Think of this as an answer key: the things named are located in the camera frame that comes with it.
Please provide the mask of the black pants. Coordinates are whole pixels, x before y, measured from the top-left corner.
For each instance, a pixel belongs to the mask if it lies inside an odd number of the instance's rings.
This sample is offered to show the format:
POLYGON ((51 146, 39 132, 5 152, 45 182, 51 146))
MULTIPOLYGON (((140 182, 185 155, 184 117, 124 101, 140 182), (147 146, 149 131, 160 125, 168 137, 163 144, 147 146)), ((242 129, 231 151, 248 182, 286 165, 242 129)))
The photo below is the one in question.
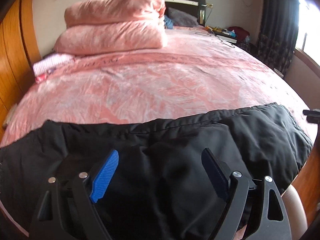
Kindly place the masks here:
POLYGON ((207 239, 223 211, 201 163, 208 148, 231 170, 271 176, 284 192, 312 141, 276 103, 143 124, 46 121, 1 149, 1 202, 29 229, 42 187, 89 171, 110 150, 119 165, 97 211, 113 239, 207 239))

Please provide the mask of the window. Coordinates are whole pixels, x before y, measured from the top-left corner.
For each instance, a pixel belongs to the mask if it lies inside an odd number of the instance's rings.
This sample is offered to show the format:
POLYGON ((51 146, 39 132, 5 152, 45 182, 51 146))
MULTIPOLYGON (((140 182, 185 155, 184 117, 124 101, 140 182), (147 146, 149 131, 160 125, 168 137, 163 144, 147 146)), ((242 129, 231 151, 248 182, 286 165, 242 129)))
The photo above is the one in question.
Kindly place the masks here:
POLYGON ((299 0, 298 36, 296 48, 319 64, 319 20, 318 7, 306 0, 299 0))

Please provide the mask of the dark patterned curtain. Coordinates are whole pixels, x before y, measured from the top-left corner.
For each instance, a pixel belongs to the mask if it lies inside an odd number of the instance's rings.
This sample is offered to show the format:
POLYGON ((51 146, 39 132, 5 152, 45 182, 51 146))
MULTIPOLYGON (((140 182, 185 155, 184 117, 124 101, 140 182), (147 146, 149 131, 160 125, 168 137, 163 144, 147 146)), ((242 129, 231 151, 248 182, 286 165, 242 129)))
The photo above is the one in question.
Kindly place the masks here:
POLYGON ((299 0, 264 0, 258 36, 258 59, 285 75, 298 36, 299 0))

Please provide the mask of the dark red cloth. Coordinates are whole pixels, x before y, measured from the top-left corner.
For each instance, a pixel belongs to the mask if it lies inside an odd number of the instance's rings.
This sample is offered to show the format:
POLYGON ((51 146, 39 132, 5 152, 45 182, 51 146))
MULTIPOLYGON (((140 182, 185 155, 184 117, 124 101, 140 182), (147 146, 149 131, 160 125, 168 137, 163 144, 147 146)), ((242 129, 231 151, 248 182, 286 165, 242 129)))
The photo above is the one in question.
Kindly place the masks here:
POLYGON ((228 30, 235 33, 238 42, 243 42, 246 37, 250 37, 250 33, 242 27, 232 26, 228 27, 228 30))

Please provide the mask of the cluttered white nightstand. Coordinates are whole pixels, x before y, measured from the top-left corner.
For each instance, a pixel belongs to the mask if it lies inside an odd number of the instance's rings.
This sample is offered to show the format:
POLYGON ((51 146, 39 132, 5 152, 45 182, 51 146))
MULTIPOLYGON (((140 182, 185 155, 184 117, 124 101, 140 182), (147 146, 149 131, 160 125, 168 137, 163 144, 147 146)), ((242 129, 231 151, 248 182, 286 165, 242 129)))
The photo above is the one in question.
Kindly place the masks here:
POLYGON ((205 26, 206 31, 208 33, 218 37, 219 39, 223 41, 227 41, 233 44, 236 44, 237 39, 236 39, 236 34, 234 31, 229 31, 227 29, 221 29, 219 27, 210 27, 210 26, 205 26))

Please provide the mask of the pink bed cover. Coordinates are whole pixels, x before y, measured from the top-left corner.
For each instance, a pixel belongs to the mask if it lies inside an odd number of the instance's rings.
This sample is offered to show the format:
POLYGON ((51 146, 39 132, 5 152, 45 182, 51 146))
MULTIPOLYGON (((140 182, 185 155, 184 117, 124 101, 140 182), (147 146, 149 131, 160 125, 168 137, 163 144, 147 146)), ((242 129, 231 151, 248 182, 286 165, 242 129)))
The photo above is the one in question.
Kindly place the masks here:
MULTIPOLYGON (((143 124, 276 103, 313 141, 316 126, 298 94, 274 71, 238 47, 198 30, 168 30, 162 49, 88 56, 33 85, 17 106, 1 149, 46 121, 80 125, 143 124)), ((1 202, 1 212, 27 238, 1 202)))

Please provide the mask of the white pink striped cloth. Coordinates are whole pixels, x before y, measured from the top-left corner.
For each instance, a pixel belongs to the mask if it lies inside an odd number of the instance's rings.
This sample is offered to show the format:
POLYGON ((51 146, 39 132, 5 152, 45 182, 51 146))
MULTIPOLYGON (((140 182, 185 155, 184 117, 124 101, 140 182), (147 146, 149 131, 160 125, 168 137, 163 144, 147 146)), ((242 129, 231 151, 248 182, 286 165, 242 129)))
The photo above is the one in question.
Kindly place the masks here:
POLYGON ((33 64, 33 72, 35 77, 47 73, 50 69, 55 69, 61 65, 67 64, 75 59, 74 55, 70 54, 49 54, 41 61, 33 64))

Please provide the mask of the dark wooden headboard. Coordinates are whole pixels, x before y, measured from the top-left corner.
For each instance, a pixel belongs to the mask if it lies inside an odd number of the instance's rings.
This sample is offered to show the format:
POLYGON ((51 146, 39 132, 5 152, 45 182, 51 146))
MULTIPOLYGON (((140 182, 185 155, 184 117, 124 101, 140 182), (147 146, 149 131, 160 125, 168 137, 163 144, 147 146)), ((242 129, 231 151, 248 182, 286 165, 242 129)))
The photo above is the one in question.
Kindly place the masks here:
POLYGON ((167 8, 174 8, 196 17, 199 25, 205 25, 206 0, 165 0, 165 4, 167 8))

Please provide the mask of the grey pillow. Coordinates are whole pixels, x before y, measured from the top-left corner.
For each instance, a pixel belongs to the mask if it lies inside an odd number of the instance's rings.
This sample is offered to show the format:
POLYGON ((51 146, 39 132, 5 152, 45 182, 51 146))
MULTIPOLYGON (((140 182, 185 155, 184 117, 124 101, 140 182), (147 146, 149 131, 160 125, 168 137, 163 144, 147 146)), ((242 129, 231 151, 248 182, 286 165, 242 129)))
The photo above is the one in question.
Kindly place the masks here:
POLYGON ((167 8, 167 16, 173 21, 175 26, 196 27, 199 25, 195 16, 175 8, 167 8))

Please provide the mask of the blue cloth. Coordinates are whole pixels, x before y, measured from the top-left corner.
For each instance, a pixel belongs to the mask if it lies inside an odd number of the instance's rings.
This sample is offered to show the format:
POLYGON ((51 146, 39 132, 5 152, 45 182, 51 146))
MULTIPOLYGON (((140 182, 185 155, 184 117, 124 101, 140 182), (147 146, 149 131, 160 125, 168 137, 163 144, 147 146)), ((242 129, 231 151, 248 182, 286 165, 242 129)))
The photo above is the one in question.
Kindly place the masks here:
POLYGON ((164 16, 164 27, 165 29, 173 29, 174 24, 172 19, 170 19, 167 15, 164 16))

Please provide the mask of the folded pink quilt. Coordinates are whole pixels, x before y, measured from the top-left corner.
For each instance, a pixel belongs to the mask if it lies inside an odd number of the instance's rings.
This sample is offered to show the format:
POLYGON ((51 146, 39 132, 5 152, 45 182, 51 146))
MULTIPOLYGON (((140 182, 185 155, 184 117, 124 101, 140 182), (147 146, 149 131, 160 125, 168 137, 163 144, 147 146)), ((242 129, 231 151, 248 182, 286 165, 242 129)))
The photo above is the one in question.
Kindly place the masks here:
POLYGON ((165 0, 85 0, 65 10, 66 30, 54 50, 61 54, 96 55, 166 44, 165 0))

